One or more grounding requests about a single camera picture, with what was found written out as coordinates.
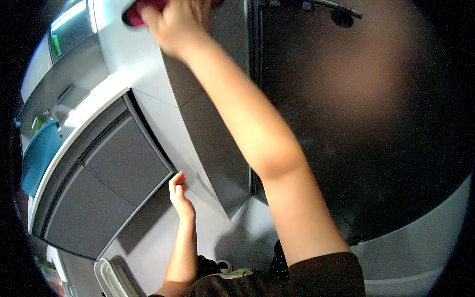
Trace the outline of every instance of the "forearm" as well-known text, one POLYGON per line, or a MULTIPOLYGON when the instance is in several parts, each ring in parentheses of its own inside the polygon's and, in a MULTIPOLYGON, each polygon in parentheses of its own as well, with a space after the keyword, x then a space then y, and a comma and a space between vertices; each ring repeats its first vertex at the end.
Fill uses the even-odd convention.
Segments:
POLYGON ((165 281, 157 294, 181 296, 198 274, 195 220, 180 221, 165 281))
POLYGON ((180 283, 192 282, 197 271, 198 251, 195 220, 180 221, 165 279, 180 283))
POLYGON ((216 42, 202 37, 183 60, 208 93, 251 168, 263 180, 306 164, 300 145, 281 115, 216 42))

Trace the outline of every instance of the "dark clothing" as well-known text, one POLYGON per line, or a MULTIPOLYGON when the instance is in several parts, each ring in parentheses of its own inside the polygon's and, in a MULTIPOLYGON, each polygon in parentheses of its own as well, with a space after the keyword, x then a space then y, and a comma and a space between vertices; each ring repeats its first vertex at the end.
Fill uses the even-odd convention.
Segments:
POLYGON ((207 276, 195 282, 191 289, 183 295, 187 297, 353 297, 365 295, 363 272, 358 259, 352 253, 334 253, 295 263, 288 269, 288 280, 281 280, 280 275, 276 276, 272 269, 270 273, 255 270, 252 272, 251 275, 233 279, 223 279, 220 275, 207 276))

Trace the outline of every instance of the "door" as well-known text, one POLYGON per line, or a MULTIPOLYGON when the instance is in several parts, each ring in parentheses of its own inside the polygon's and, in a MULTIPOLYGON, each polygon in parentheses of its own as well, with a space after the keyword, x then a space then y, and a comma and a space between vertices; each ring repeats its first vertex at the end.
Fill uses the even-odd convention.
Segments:
POLYGON ((79 162, 63 185, 45 239, 62 249, 96 259, 136 207, 79 162))
POLYGON ((137 207, 172 172, 129 111, 96 139, 81 161, 98 180, 137 207))

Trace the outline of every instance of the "dark cabinet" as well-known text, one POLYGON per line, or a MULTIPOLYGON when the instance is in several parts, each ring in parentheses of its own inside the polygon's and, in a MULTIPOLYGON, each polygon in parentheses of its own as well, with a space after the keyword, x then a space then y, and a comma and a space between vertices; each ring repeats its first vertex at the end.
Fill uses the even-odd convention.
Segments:
POLYGON ((78 136, 48 181, 34 234, 99 259, 173 174, 127 95, 78 136))
POLYGON ((81 161, 97 179, 135 206, 170 173, 129 111, 101 134, 81 161))
POLYGON ((45 239, 95 259, 135 209, 76 163, 61 189, 45 239))

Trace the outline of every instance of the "white countertop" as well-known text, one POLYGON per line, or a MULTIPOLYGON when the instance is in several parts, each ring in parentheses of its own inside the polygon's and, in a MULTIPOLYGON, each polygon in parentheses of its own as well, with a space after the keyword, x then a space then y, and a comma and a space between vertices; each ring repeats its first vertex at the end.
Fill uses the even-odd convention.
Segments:
POLYGON ((84 129, 110 104, 124 95, 131 87, 131 81, 126 76, 109 75, 103 82, 98 84, 86 98, 76 107, 76 109, 64 121, 61 129, 73 129, 64 140, 58 152, 46 169, 43 178, 38 186, 35 197, 30 197, 28 202, 28 232, 33 230, 33 221, 38 209, 39 201, 43 195, 46 184, 53 174, 61 158, 72 145, 74 140, 84 131, 84 129))

